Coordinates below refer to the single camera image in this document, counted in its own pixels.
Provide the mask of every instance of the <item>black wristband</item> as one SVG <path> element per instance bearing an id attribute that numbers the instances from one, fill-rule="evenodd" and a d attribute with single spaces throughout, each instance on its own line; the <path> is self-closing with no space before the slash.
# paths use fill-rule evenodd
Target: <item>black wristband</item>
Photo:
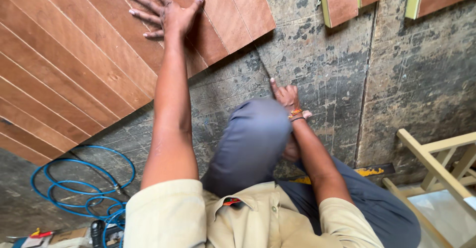
<path id="1" fill-rule="evenodd" d="M 296 119 L 292 120 L 291 122 L 294 122 L 295 120 L 299 120 L 299 119 L 304 119 L 304 117 L 296 118 Z"/>

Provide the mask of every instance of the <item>worker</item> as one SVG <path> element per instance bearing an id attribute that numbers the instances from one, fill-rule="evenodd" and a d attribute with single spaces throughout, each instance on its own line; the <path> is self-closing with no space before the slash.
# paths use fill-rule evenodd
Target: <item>worker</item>
<path id="1" fill-rule="evenodd" d="M 163 37 L 164 56 L 141 190 L 126 207 L 125 248 L 418 246 L 415 215 L 330 156 L 303 117 L 298 88 L 273 79 L 275 100 L 251 99 L 230 114 L 199 181 L 184 42 L 204 0 L 185 9 L 172 0 L 135 1 L 154 13 L 129 11 L 161 27 L 144 36 Z M 311 185 L 273 178 L 290 135 Z"/>

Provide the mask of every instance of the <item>orange thread bracelet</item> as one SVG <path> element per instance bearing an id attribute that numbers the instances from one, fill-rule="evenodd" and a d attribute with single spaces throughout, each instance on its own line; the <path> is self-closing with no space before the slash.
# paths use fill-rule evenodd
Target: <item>orange thread bracelet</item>
<path id="1" fill-rule="evenodd" d="M 298 114 L 298 113 L 300 113 L 300 112 L 302 112 L 301 109 L 295 109 L 294 111 L 291 111 L 291 115 L 288 116 L 288 119 L 294 117 L 294 115 L 296 115 L 296 114 Z"/>

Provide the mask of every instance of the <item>beige shirt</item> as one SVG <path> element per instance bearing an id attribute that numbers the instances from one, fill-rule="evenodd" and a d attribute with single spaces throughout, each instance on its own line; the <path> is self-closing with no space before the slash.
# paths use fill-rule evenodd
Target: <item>beige shirt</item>
<path id="1" fill-rule="evenodd" d="M 319 206 L 323 234 L 299 214 L 274 182 L 234 195 L 242 202 L 223 206 L 198 180 L 172 180 L 147 187 L 126 206 L 125 248 L 382 248 L 364 215 L 353 204 L 325 199 Z"/>

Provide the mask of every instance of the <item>wooden frame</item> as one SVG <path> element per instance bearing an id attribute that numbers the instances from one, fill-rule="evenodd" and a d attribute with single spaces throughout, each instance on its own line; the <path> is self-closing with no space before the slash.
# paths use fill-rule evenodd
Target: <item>wooden frame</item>
<path id="1" fill-rule="evenodd" d="M 421 145 L 405 129 L 400 129 L 396 135 L 425 165 L 429 173 L 421 186 L 417 188 L 399 190 L 388 178 L 383 179 L 384 185 L 415 213 L 421 226 L 438 245 L 444 248 L 453 248 L 407 197 L 447 189 L 456 201 L 476 219 L 476 197 L 465 188 L 465 186 L 476 184 L 476 172 L 470 169 L 470 166 L 476 161 L 476 132 L 425 145 Z M 466 153 L 458 163 L 455 163 L 455 169 L 449 173 L 445 166 L 455 153 L 456 148 L 468 144 L 470 146 Z M 435 152 L 439 152 L 437 158 L 431 155 Z M 473 247 L 475 242 L 476 237 L 467 241 L 462 247 Z"/>

